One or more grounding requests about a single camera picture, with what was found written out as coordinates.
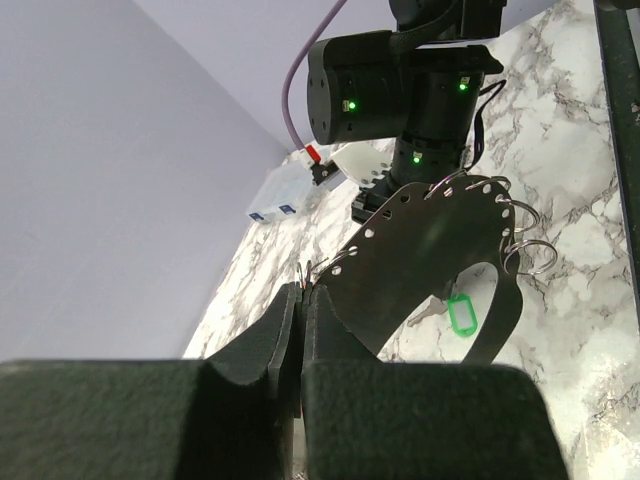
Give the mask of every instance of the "white marble countertop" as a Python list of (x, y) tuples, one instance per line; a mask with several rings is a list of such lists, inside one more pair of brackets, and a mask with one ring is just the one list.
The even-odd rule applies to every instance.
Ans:
[[(637, 480), (640, 336), (597, 35), (593, 3), (564, 0), (489, 45), (508, 84), (485, 112), (474, 171), (508, 177), (512, 197), (543, 216), (532, 236), (560, 252), (554, 270), (520, 279), (524, 310), (497, 362), (541, 389), (574, 480)], [(374, 144), (391, 156), (389, 141)], [(358, 229), (356, 192), (343, 184), (309, 216), (252, 226), (185, 356), (209, 356), (257, 320), (298, 261), (332, 257)], [(495, 277), (478, 267), (458, 280), (479, 320)], [(472, 340), (443, 312), (426, 302), (380, 358), (460, 360)]]

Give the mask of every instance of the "red clip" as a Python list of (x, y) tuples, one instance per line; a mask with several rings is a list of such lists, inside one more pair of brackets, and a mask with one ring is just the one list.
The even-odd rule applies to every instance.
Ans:
[(306, 147), (304, 147), (304, 149), (307, 151), (314, 162), (320, 163), (322, 161), (322, 157), (320, 156), (320, 154), (311, 145), (307, 145)]

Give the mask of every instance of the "plastic container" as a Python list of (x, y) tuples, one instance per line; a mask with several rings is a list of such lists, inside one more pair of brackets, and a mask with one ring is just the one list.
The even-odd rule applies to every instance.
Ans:
[(282, 165), (272, 171), (247, 209), (247, 215), (259, 223), (272, 223), (301, 215), (315, 208), (318, 187), (311, 172), (299, 162)]

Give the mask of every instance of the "gray wall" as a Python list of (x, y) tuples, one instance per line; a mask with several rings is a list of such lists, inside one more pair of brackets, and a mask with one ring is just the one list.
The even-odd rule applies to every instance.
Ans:
[(0, 359), (179, 357), (284, 147), (132, 2), (0, 45)]
[[(135, 0), (280, 142), (292, 143), (280, 114), (282, 81), (335, 0)], [(508, 0), (503, 32), (559, 0)], [(394, 28), (388, 0), (349, 0), (324, 37)], [(312, 138), (306, 62), (291, 89), (293, 119)]]

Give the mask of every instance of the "plastic key tag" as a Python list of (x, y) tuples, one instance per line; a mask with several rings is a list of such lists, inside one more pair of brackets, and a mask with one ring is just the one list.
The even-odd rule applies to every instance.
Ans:
[(478, 320), (471, 299), (467, 295), (463, 293), (453, 295), (447, 302), (447, 307), (454, 332), (461, 337), (470, 337), (476, 333)]

